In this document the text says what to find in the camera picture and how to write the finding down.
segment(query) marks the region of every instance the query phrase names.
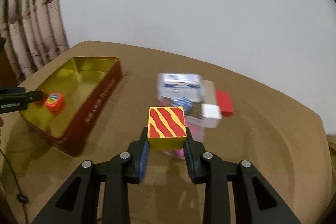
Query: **red wavy stripe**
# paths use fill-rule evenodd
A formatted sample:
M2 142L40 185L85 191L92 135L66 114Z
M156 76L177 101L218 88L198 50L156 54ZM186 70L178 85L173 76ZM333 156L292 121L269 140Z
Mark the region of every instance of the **red wavy stripe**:
M177 137L185 136L185 132L183 131L183 129L173 120L171 114L167 110L165 110L164 108L158 108L157 110L166 119L166 121L168 122L168 125L174 131Z
M160 130L166 138L173 137L168 128L166 128L166 126L160 120L158 113L153 108L151 108L151 117L154 120L158 130Z
M160 138L159 133L156 131L154 125L149 125L149 137L150 138Z
M178 107L172 107L170 110L175 113L175 115L178 117L180 122L185 126L183 111L179 109Z

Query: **red block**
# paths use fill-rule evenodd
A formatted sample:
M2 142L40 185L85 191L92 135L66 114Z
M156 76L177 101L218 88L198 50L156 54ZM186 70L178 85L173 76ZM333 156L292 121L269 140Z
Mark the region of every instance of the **red block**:
M233 114L233 105L229 93L222 90L216 90L216 97L222 116L231 116Z

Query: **wooden table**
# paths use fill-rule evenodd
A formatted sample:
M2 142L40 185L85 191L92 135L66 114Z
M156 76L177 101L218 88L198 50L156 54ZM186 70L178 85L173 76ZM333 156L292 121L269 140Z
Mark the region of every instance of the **wooden table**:
M105 105L79 157L49 146L18 113L2 115L1 148L13 164L32 221L83 160L109 160L137 140L148 108L156 105L159 72L200 74L230 93L235 114L217 129L207 129L204 145L222 159L249 159L278 191L303 224L315 223L335 189L329 149L320 117L292 98L224 68L147 48L83 42L69 49L22 83L33 90L74 56L120 57L123 80ZM9 204L23 223L17 189L8 166L1 180ZM131 222L201 223L204 186L193 185L185 163L158 151L150 154L141 185L129 186Z

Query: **striped curtain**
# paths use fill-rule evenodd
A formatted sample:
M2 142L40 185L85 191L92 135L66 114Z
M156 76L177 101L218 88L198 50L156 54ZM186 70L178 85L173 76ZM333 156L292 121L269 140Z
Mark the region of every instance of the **striped curtain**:
M0 0L0 35L19 83L68 49L58 0Z

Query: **black cable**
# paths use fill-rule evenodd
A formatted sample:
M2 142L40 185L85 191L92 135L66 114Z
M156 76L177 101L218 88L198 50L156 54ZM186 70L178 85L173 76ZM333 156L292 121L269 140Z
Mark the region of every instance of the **black cable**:
M12 174L13 174L16 186L17 186L17 190L19 192L19 194L16 196L16 199L17 199L18 202L20 202L22 204L22 209L23 209L23 213L25 215L26 224L29 224L27 210L26 210L26 203L28 202L28 198L25 195L23 195L22 192L21 192L21 187L19 185L19 181L17 180L17 177L16 177L16 174L14 172L13 166L11 165L11 163L9 162L9 160L7 159L7 157L5 156L5 154L1 151L1 149L0 149L0 153L3 155L3 157L6 160L6 162L9 165L9 168L12 171Z

